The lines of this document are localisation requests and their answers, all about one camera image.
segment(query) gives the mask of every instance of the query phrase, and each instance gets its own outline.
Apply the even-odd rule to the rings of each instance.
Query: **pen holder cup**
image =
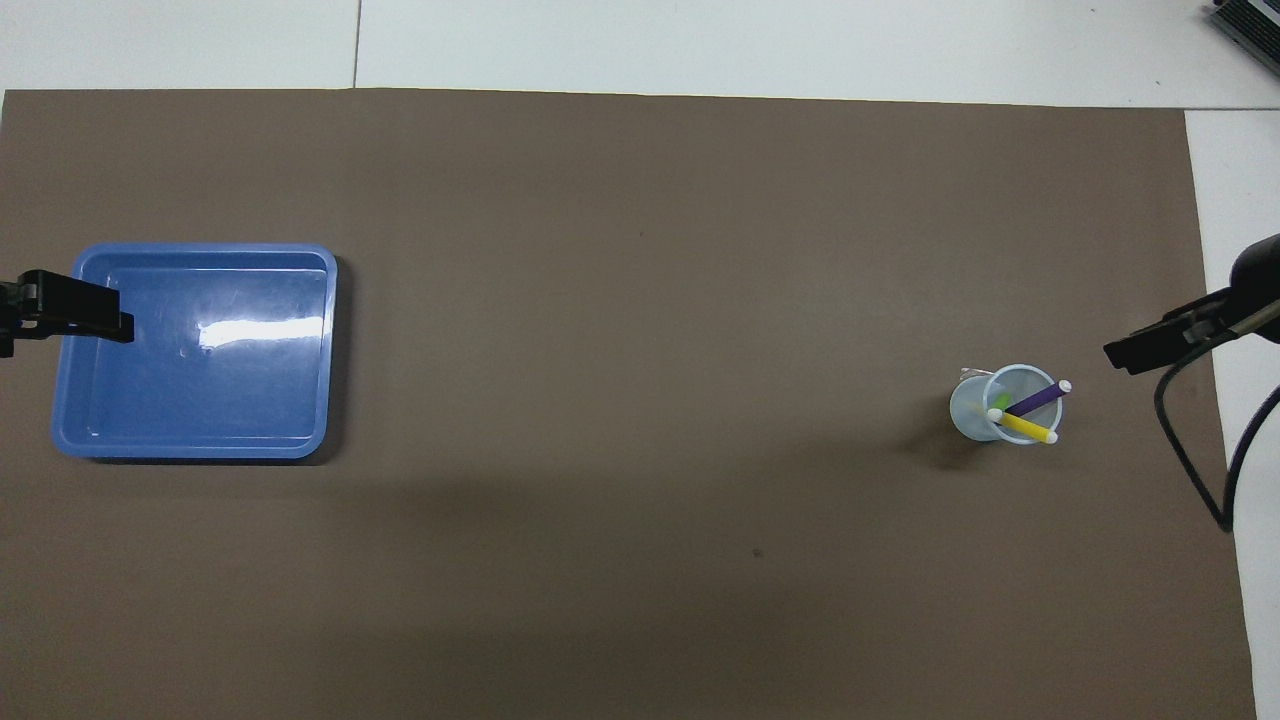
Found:
[[[1032,365],[1005,365],[989,375],[965,378],[951,392],[951,421],[965,437],[979,442],[1002,439],[1014,445],[1036,445],[1034,438],[988,420],[987,410],[996,407],[1002,395],[1018,402],[1051,384],[1053,378]],[[1023,419],[1056,430],[1062,420],[1062,398],[1027,413]]]

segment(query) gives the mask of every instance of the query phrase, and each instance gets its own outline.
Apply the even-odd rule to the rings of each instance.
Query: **black cable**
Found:
[[[1231,532],[1231,527],[1235,521],[1235,486],[1240,479],[1240,470],[1244,468],[1244,455],[1249,451],[1249,446],[1253,445],[1253,438],[1258,434],[1258,430],[1262,429],[1262,423],[1266,421],[1267,415],[1275,410],[1276,405],[1280,405],[1280,387],[1271,391],[1271,395],[1262,401],[1262,405],[1253,414],[1253,418],[1249,419],[1249,424],[1245,425],[1244,434],[1240,436],[1240,442],[1235,446],[1235,452],[1231,454],[1231,465],[1226,471],[1226,488],[1222,493],[1221,507],[1219,507],[1208,488],[1204,487],[1204,480],[1201,479],[1196,466],[1192,465],[1190,457],[1187,456],[1187,450],[1183,447],[1183,443],[1179,442],[1178,434],[1174,433],[1174,427],[1169,423],[1169,414],[1165,411],[1165,391],[1169,389],[1169,383],[1172,382],[1178,373],[1183,372],[1183,369],[1196,360],[1208,355],[1208,352],[1215,347],[1225,342],[1230,342],[1236,337],[1239,336],[1233,332],[1224,332],[1196,347],[1178,363],[1174,363],[1174,365],[1156,384],[1155,398],[1156,419],[1160,420],[1160,429],[1165,430],[1165,437],[1169,438],[1169,445],[1174,448],[1178,461],[1183,464],[1183,470],[1187,470],[1187,477],[1190,478],[1192,486],[1196,487],[1196,492],[1199,493],[1201,500],[1204,501],[1204,506],[1208,507],[1210,514],[1213,515],[1213,521],[1217,523],[1217,527],[1221,528],[1224,533]]]

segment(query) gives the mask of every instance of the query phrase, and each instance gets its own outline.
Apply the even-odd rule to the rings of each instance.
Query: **marker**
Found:
[[[1032,410],[1036,410],[1037,407],[1043,407],[1069,392],[1071,392],[1071,383],[1066,380],[1057,380],[1056,383],[1048,386],[1047,388],[1012,404],[1012,406],[1006,409],[1005,413],[1021,418],[1023,415],[1030,413]]]
[[[1057,433],[1053,430],[1043,425],[1037,425],[1030,420],[1023,420],[1018,415],[1010,415],[1009,413],[996,407],[987,410],[987,419],[992,423],[1000,423],[1015,433],[1023,433],[1029,438],[1038,439],[1044,445],[1053,445],[1057,442]]]

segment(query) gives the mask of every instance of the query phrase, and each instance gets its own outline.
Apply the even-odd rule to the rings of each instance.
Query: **purple marker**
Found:
[[[1005,413],[1021,418],[1023,415],[1030,413],[1032,410],[1036,410],[1037,407],[1043,407],[1044,405],[1053,402],[1055,400],[1062,397],[1069,392],[1071,392],[1071,383],[1066,380],[1057,380],[1056,383],[1048,386],[1047,388],[1010,405],[1009,409],[1005,410]]]

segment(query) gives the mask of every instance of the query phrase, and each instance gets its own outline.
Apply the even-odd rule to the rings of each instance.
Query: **blue plastic tray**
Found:
[[[324,439],[338,264],[317,245],[106,243],[128,345],[63,338],[58,447],[81,457],[298,459]]]

